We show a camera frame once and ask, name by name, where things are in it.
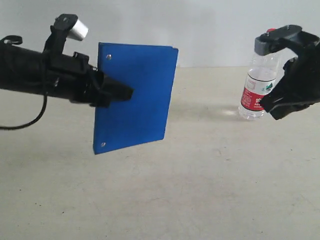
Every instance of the blue panel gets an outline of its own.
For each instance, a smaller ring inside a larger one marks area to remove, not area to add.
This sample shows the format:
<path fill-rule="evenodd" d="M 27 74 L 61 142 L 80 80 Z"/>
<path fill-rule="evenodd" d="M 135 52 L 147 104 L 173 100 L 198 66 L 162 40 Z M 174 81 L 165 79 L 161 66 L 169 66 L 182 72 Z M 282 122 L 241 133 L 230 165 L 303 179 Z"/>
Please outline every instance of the blue panel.
<path fill-rule="evenodd" d="M 99 44 L 98 68 L 134 92 L 129 101 L 96 108 L 95 154 L 165 137 L 177 58 L 178 50 L 170 46 Z"/>

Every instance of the cable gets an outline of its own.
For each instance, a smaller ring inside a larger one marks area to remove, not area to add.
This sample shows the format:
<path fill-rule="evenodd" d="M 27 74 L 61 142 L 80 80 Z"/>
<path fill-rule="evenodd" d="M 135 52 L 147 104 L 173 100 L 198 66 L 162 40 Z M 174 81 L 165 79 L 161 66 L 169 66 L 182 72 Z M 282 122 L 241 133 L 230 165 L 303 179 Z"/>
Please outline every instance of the cable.
<path fill-rule="evenodd" d="M 47 88 L 46 88 L 46 79 L 47 79 L 47 71 L 46 68 L 44 67 L 43 61 L 40 62 L 40 71 L 41 71 L 41 78 L 42 78 L 42 90 L 43 90 L 43 104 L 40 113 L 38 116 L 23 125 L 18 125 L 18 126 L 0 126 L 0 130 L 5 130 L 5 131 L 13 131 L 13 130 L 20 130 L 20 129 L 25 129 L 27 127 L 30 127 L 31 125 L 35 124 L 38 122 L 44 115 L 46 108 L 47 108 L 47 103 L 48 103 L 48 93 L 47 93 Z"/>

